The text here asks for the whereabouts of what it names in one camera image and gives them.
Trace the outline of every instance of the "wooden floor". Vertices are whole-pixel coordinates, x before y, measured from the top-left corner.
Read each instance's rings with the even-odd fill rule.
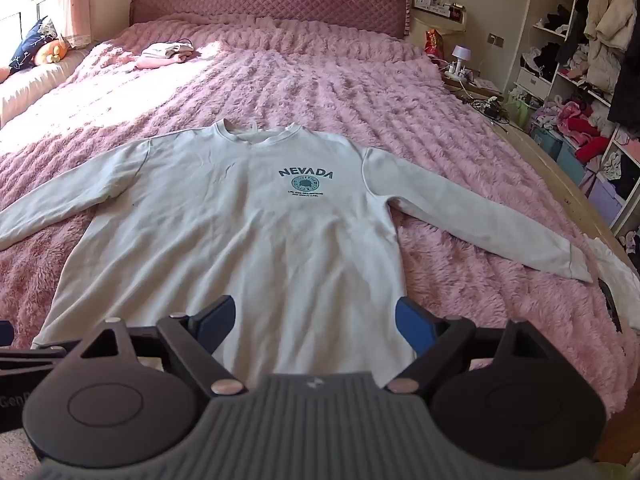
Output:
[[[616,256],[635,271],[600,215],[558,165],[523,131],[512,126],[505,129],[506,132],[494,126],[496,133],[510,142],[542,177],[578,228],[590,238],[603,240]],[[636,452],[640,452],[640,380],[629,392],[625,409],[607,423],[594,458],[601,462],[626,465]]]

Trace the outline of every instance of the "pink fluffy blanket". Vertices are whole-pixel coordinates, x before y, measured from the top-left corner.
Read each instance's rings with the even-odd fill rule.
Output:
[[[193,41],[193,59],[134,70],[151,43],[179,38]],[[528,215],[589,254],[540,177],[443,88],[420,51],[372,32],[247,16],[173,15],[94,48],[67,83],[0,130],[0,209],[123,142],[219,118],[255,119],[261,127],[295,121],[384,148]],[[18,346],[38,333],[92,213],[0,253],[0,319],[14,323]],[[597,285],[527,269],[401,214],[395,221],[412,298],[438,316],[459,314],[481,326],[529,319],[610,412],[622,409],[638,370],[637,343],[631,332],[616,332]],[[597,275],[592,262],[590,271]]]

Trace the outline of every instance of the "sweatshirt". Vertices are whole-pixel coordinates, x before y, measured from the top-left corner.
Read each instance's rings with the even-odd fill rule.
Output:
[[[265,374],[370,371],[414,359],[396,329],[406,291],[389,208],[533,269],[590,282],[584,255],[506,206],[393,156],[298,124],[213,126],[133,140],[0,212],[0,250],[93,205],[34,343],[101,320],[153,325],[222,294],[236,325],[214,357]]]

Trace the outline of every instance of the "wall socket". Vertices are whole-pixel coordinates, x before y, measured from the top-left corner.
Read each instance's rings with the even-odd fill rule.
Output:
[[[504,47],[504,39],[500,36],[496,36],[495,34],[489,34],[489,37],[486,39],[486,42],[500,48]]]

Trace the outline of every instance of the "table lamp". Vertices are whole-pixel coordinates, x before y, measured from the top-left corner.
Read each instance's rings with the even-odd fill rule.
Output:
[[[451,79],[456,79],[458,81],[466,80],[466,77],[462,72],[462,69],[463,69],[462,62],[463,60],[469,61],[471,59],[471,51],[468,48],[457,45],[453,49],[453,56],[458,58],[458,63],[455,67],[453,67],[453,64],[451,65],[451,67],[449,68],[449,71],[445,72],[446,76]]]

